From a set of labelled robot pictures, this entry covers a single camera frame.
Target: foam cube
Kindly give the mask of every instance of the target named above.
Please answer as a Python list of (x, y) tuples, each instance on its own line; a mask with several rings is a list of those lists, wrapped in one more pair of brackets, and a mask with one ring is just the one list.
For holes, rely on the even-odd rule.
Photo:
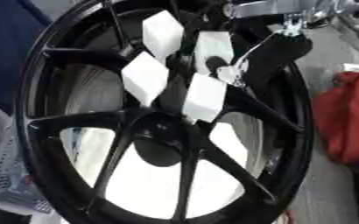
[(164, 64), (180, 49), (183, 34), (184, 27), (167, 10), (143, 21), (143, 43)]
[(169, 75), (169, 70), (147, 52), (141, 52), (121, 72), (125, 89), (147, 107), (163, 92)]
[(199, 74), (210, 74), (206, 62), (211, 57), (219, 57), (230, 64), (234, 58), (231, 38), (227, 31), (201, 31), (194, 48), (194, 61)]
[(187, 91), (182, 113), (189, 120), (212, 122), (222, 111), (227, 84), (195, 73)]

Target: center hub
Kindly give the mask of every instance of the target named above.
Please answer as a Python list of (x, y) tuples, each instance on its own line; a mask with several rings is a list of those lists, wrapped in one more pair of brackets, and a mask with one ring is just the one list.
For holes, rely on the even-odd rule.
[(184, 124), (174, 117), (156, 115), (140, 120), (134, 144), (138, 155), (147, 163), (160, 167), (175, 165), (187, 148)]

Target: wheel spoke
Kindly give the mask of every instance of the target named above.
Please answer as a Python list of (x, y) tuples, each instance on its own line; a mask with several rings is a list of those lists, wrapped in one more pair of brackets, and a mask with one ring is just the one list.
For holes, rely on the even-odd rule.
[(275, 201), (276, 196), (270, 192), (262, 183), (242, 168), (233, 158), (223, 150), (215, 146), (209, 139), (204, 137), (202, 158), (217, 165), (225, 172), (237, 179), (245, 188), (245, 191), (260, 191), (269, 201)]
[(106, 187), (110, 177), (118, 166), (123, 154), (129, 148), (133, 141), (133, 135), (128, 128), (120, 128), (116, 132), (116, 137), (110, 147), (109, 154), (106, 157), (103, 166), (99, 172), (98, 178), (94, 184), (94, 195), (104, 198)]
[(178, 7), (177, 0), (169, 0), (171, 6), (171, 12), (180, 21), (180, 8)]
[(67, 128), (86, 127), (115, 130), (123, 121), (124, 114), (125, 111), (45, 116), (31, 119), (28, 126), (31, 130), (48, 134), (58, 134)]
[(112, 27), (116, 34), (116, 39), (122, 50), (131, 47), (130, 38), (124, 31), (121, 21), (116, 13), (116, 7), (111, 0), (100, 0), (104, 9), (106, 9), (112, 17)]
[(228, 105), (226, 105), (226, 108), (224, 109), (225, 111), (239, 111), (249, 116), (254, 116), (257, 119), (269, 123), (277, 128), (294, 130), (297, 133), (301, 133), (303, 131), (300, 126), (291, 122), (268, 105), (242, 91), (240, 88), (228, 88), (226, 103)]
[(174, 221), (184, 221), (187, 217), (187, 205), (189, 196), (194, 181), (194, 173), (198, 162), (198, 155), (191, 153), (191, 155), (182, 156), (181, 160), (181, 174), (179, 180), (179, 197), (177, 207), (172, 219)]
[(46, 48), (44, 55), (52, 59), (56, 64), (66, 65), (71, 63), (89, 64), (103, 67), (117, 74), (129, 63), (129, 61), (113, 51), (96, 51), (77, 48)]

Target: red cloth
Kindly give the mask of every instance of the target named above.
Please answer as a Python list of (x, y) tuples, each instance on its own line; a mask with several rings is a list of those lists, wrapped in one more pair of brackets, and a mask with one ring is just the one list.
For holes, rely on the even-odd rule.
[(316, 125), (328, 154), (345, 165), (359, 165), (359, 73), (339, 73), (341, 83), (313, 101)]

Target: blue object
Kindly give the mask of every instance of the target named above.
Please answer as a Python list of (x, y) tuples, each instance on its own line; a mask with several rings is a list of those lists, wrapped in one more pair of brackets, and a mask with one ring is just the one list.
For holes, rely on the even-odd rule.
[(0, 0), (0, 109), (8, 114), (25, 57), (50, 22), (29, 0)]

